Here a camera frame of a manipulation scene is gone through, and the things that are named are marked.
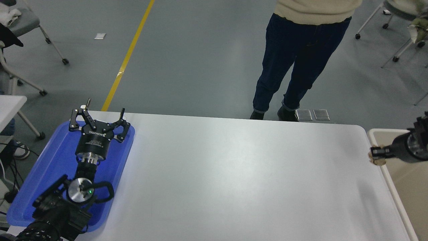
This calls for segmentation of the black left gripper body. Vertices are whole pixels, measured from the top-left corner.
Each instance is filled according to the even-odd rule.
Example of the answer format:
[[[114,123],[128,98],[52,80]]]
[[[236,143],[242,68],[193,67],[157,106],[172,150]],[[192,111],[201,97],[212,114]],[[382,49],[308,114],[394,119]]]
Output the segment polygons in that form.
[[[95,153],[100,157],[106,157],[110,142],[114,139],[113,130],[102,131],[92,130],[90,126],[84,126],[81,130],[81,137],[79,139],[75,155],[82,156],[84,153]]]

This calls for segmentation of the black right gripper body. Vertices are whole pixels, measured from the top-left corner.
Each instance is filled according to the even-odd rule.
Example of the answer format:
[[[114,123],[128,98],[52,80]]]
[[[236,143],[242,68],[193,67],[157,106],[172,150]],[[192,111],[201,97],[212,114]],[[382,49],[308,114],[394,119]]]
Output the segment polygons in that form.
[[[397,136],[390,145],[390,152],[394,157],[406,162],[416,163],[416,157],[409,145],[410,132]]]

